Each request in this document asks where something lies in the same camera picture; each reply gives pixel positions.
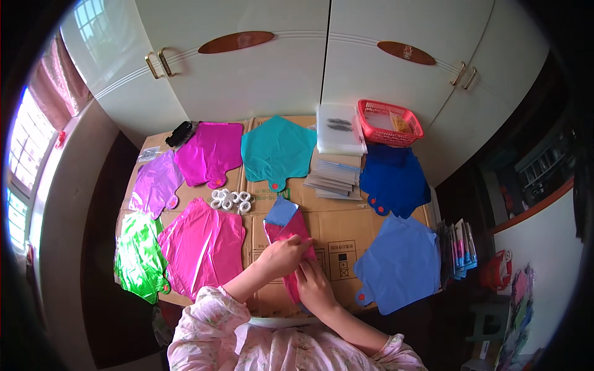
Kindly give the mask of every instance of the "wooden oval decoration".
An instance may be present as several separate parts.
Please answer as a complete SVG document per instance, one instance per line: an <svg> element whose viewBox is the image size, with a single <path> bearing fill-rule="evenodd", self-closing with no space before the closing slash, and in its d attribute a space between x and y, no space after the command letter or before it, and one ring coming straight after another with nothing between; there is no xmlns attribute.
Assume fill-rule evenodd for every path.
<svg viewBox="0 0 594 371"><path fill-rule="evenodd" d="M397 43L395 41L380 41L377 43L377 47L388 54L392 54L393 56L405 59L407 61L423 65L435 64L435 59L433 59L432 56L425 53L423 50L415 48L414 46Z"/></svg>
<svg viewBox="0 0 594 371"><path fill-rule="evenodd" d="M274 38L272 32L246 31L217 37L202 45L198 49L200 54L215 54L245 49L246 47L263 44Z"/></svg>

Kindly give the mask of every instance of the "wardrobe door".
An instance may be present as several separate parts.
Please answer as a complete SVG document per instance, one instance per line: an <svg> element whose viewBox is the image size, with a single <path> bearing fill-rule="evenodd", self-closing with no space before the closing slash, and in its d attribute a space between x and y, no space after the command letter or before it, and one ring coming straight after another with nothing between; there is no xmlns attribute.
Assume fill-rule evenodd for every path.
<svg viewBox="0 0 594 371"><path fill-rule="evenodd" d="M503 125L530 90L548 52L544 36L520 4L495 0L467 74L425 138L411 146L430 185L454 173ZM476 74L469 83L473 66Z"/></svg>
<svg viewBox="0 0 594 371"><path fill-rule="evenodd" d="M329 0L137 0L151 45L163 50L169 82L192 120L312 115L320 102ZM199 48L225 35L230 50ZM228 50L230 44L210 43Z"/></svg>
<svg viewBox="0 0 594 371"><path fill-rule="evenodd" d="M134 0L79 2L61 33L89 90L136 146L188 120L169 81L155 79L145 61L152 48ZM164 76L156 54L150 60Z"/></svg>
<svg viewBox="0 0 594 371"><path fill-rule="evenodd" d="M373 99L406 107L428 127L481 39L493 1L334 0L322 101ZM425 65L381 50L383 40L420 49Z"/></svg>

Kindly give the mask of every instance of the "sleeve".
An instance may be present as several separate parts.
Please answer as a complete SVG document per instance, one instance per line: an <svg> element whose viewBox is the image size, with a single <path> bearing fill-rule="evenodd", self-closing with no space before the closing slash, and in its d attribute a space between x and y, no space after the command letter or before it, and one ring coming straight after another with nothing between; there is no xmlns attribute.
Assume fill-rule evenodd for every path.
<svg viewBox="0 0 594 371"><path fill-rule="evenodd" d="M404 338L402 334L390 336L384 347L371 359L386 370L427 371L421 358L403 342Z"/></svg>
<svg viewBox="0 0 594 371"><path fill-rule="evenodd" d="M172 370L218 370L235 357L235 329L248 322L249 311L222 287L205 286L187 306L167 349Z"/></svg>

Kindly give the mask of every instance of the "curtain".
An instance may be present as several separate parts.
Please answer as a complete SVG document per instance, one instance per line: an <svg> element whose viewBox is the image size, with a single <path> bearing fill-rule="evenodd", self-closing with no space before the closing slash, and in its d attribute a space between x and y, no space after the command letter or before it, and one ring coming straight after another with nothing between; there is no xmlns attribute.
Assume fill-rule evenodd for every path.
<svg viewBox="0 0 594 371"><path fill-rule="evenodd" d="M34 69L29 93L57 131L63 130L87 103L89 89L78 74L59 33Z"/></svg>

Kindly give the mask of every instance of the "gold handle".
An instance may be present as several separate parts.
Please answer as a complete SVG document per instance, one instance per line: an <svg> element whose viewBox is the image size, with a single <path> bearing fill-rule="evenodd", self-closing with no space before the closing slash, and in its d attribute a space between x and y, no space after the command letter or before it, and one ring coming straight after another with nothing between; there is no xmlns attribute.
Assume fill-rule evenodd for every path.
<svg viewBox="0 0 594 371"><path fill-rule="evenodd" d="M466 71L466 63L464 63L463 61L460 61L460 63L462 63L462 68L460 68L460 73L458 74L458 76L456 76L456 79L454 81L450 81L450 84L456 86L458 85L458 80L460 79L460 77L462 75L464 75L464 72Z"/></svg>
<svg viewBox="0 0 594 371"><path fill-rule="evenodd" d="M144 60L147 62L148 68L150 69L150 72L153 74L153 77L154 77L155 79L158 79L158 78L160 78L160 77L163 77L163 76L159 76L159 75L157 75L157 71L155 71L155 70L154 70L153 64L150 62L150 55L151 55L152 53L153 53L153 52L149 52L148 54L146 54L146 55L144 56Z"/></svg>
<svg viewBox="0 0 594 371"><path fill-rule="evenodd" d="M468 79L468 82L466 83L466 86L464 86L464 90L468 90L468 87L470 86L470 84L472 83L472 80L475 79L476 76L476 68L474 66L472 66L472 76L470 76L470 79Z"/></svg>
<svg viewBox="0 0 594 371"><path fill-rule="evenodd" d="M169 68L169 65L167 64L167 59L165 59L165 56L163 55L163 50L165 48L162 47L161 50L159 50L157 52L157 55L159 56L159 59L161 60L161 63L163 64L163 68L165 69L165 72L167 73L167 76L169 77L173 77L175 76L175 74L171 73L171 69Z"/></svg>

